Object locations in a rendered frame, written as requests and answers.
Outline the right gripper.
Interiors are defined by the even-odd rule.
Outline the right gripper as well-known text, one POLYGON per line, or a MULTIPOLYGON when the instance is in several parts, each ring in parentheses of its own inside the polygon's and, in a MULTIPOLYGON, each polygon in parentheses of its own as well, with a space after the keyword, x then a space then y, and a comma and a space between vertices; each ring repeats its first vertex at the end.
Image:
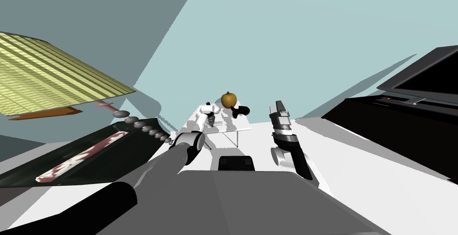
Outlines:
POLYGON ((276 101, 276 112, 270 113, 269 117, 273 126, 273 133, 277 135, 293 135, 290 114, 286 111, 281 100, 276 101))

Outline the small white table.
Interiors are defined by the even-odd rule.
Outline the small white table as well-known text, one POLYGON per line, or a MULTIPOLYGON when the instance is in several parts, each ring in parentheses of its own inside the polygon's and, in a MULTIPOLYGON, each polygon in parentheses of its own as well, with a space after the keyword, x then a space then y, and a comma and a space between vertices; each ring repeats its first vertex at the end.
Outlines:
POLYGON ((205 135, 211 133, 222 133, 235 147, 239 146, 239 133, 251 130, 251 124, 246 115, 239 115, 236 119, 232 117, 232 110, 224 108, 221 103, 207 103, 198 106, 191 117, 186 121, 179 132, 200 131, 205 135), (209 126, 207 115, 214 113, 215 123, 209 126))

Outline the orange round fruit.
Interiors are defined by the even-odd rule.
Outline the orange round fruit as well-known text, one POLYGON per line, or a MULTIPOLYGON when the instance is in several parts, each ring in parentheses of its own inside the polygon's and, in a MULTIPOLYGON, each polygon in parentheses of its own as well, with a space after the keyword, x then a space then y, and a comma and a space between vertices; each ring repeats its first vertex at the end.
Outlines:
POLYGON ((230 109, 237 104, 237 97, 234 93, 227 91, 221 96, 221 104, 224 108, 230 109))

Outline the black lumpy object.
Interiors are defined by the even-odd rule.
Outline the black lumpy object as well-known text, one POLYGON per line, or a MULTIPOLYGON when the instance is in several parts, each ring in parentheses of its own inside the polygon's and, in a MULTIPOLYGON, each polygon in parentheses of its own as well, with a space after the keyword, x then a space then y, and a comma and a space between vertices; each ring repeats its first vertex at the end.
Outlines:
POLYGON ((239 106, 238 108, 231 107, 232 110, 232 117, 236 119, 239 115, 248 115, 250 113, 250 109, 246 106, 239 106))

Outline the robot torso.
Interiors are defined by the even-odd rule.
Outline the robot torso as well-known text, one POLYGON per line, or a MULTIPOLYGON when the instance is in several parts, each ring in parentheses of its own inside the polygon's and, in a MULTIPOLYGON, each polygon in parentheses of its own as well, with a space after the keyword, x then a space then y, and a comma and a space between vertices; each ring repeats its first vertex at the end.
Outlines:
POLYGON ((146 172, 137 205, 97 235, 390 235, 292 172, 175 169, 146 172))

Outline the dark cabinet with red runner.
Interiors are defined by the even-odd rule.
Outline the dark cabinet with red runner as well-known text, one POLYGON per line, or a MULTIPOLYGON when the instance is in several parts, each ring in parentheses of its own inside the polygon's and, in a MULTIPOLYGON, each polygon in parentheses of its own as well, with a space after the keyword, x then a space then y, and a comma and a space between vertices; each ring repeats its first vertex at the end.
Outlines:
POLYGON ((140 128, 119 121, 8 170, 0 175, 0 188, 111 183, 148 162, 163 143, 140 128), (35 180, 118 131, 127 134, 52 182, 35 180))

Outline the black television stand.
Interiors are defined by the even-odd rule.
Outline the black television stand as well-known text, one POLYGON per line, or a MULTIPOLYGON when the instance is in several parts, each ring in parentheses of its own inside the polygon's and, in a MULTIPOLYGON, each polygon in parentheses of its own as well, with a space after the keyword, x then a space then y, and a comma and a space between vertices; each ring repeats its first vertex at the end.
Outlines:
POLYGON ((458 184, 458 106, 405 98, 347 98, 323 118, 458 184))

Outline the black flat television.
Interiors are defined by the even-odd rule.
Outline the black flat television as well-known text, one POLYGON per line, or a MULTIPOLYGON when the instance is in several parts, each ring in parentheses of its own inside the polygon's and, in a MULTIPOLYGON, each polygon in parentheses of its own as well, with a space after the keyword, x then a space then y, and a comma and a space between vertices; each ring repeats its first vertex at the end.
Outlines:
POLYGON ((458 45, 433 49, 377 89, 458 104, 458 45))

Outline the yellow shade table lamp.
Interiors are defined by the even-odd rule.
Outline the yellow shade table lamp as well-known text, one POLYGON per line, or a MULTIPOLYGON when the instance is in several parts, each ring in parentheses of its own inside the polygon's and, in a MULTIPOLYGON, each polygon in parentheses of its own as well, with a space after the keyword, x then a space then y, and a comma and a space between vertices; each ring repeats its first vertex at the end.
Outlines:
POLYGON ((128 96, 162 119, 158 101, 39 38, 0 31, 0 135, 71 141, 113 119, 111 99, 128 96))

